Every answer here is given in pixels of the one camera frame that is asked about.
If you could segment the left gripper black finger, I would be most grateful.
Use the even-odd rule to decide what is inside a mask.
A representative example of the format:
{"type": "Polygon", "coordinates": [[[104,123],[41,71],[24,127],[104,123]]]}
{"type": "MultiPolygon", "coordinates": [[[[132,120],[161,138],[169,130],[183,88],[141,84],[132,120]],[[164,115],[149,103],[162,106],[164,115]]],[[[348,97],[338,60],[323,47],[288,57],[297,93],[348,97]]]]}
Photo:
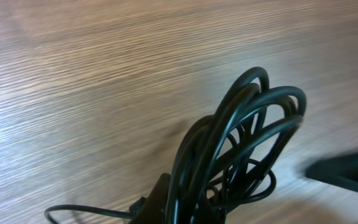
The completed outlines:
{"type": "Polygon", "coordinates": [[[141,197],[129,207],[135,215],[129,224],[163,224],[169,185],[170,174],[163,173],[149,196],[141,197]]]}

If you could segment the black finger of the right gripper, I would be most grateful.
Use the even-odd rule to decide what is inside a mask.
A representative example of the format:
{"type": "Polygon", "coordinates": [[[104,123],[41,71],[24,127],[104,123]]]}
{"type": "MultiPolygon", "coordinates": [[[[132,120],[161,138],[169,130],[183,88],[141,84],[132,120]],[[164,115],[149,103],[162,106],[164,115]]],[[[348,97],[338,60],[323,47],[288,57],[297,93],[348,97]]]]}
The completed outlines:
{"type": "Polygon", "coordinates": [[[305,169],[305,177],[358,192],[358,152],[315,161],[305,169]]]}

